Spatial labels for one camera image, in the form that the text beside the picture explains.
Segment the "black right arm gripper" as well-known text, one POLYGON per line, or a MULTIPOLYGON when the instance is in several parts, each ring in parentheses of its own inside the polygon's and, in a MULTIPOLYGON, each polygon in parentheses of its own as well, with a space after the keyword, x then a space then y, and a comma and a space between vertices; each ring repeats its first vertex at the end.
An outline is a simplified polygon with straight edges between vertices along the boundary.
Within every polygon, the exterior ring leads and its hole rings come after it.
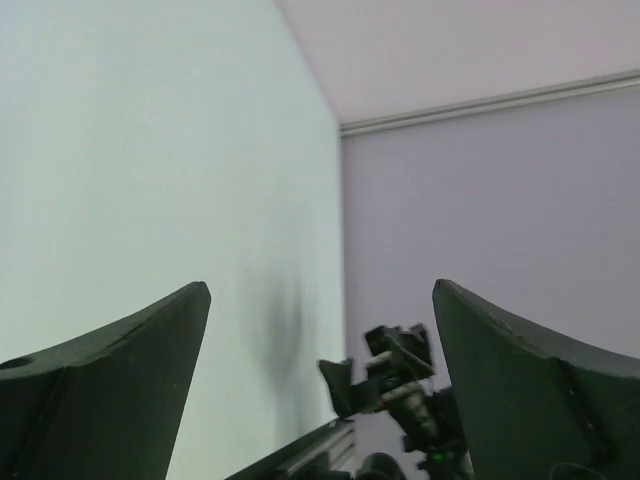
POLYGON ((468 444, 478 479, 638 478, 638 359, 538 325, 451 280, 436 281, 432 300, 453 389, 423 385, 435 376, 424 325, 378 326, 364 334, 366 380, 352 381, 352 358, 318 361, 339 418, 384 410, 406 450, 468 444))

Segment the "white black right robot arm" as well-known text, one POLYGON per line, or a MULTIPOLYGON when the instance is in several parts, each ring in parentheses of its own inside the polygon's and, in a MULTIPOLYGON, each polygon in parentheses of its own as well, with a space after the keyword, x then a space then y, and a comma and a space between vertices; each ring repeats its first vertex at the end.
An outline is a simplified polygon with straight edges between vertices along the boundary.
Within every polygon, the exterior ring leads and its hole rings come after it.
POLYGON ((341 419, 388 414, 405 452, 430 479, 635 479, 639 362, 508 312, 438 280, 434 315, 450 385, 425 386, 435 367, 426 328, 368 331, 366 377, 322 360, 341 419))

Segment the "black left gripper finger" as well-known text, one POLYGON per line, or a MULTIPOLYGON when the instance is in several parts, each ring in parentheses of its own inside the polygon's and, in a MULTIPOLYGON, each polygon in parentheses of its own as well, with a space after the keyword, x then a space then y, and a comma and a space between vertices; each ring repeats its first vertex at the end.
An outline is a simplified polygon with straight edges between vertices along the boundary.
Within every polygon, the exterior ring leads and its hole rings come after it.
POLYGON ((4 479, 164 479, 211 294, 192 282, 1 365, 4 479))

